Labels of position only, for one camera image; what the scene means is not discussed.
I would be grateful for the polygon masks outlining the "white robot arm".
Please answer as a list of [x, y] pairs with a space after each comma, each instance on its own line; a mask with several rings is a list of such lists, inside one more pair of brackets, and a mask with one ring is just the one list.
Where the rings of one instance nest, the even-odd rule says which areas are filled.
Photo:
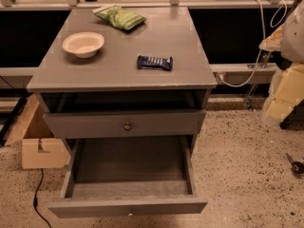
[[281, 56], [292, 62], [304, 63], [304, 1], [284, 23]]

